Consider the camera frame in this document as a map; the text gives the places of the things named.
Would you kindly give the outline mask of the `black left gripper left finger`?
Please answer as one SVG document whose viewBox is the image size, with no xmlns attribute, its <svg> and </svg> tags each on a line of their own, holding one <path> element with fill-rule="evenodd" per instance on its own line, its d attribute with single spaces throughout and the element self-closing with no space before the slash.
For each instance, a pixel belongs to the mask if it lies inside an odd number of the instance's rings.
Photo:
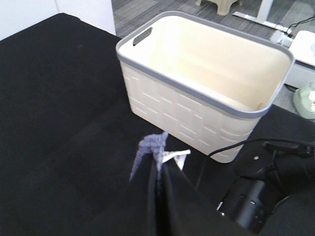
<svg viewBox="0 0 315 236">
<path fill-rule="evenodd" d="M 90 236 L 156 236 L 156 162 L 146 154 L 125 191 L 88 228 Z"/>
</svg>

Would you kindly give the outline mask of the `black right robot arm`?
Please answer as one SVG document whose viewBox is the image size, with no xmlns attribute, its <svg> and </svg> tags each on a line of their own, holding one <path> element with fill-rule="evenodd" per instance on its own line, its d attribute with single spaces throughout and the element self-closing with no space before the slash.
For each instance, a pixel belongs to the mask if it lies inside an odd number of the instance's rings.
<svg viewBox="0 0 315 236">
<path fill-rule="evenodd" d="M 217 211 L 255 235 L 291 195 L 315 186 L 315 147 L 311 145 L 264 142 L 241 154 L 238 161 L 237 178 Z"/>
</svg>

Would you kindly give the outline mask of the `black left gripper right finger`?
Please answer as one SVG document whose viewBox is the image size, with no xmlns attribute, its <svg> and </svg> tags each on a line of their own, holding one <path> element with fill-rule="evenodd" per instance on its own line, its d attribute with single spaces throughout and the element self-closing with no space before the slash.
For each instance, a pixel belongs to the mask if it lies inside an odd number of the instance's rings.
<svg viewBox="0 0 315 236">
<path fill-rule="evenodd" d="M 174 161 L 164 163 L 162 186 L 175 236 L 225 236 L 224 221 Z"/>
</svg>

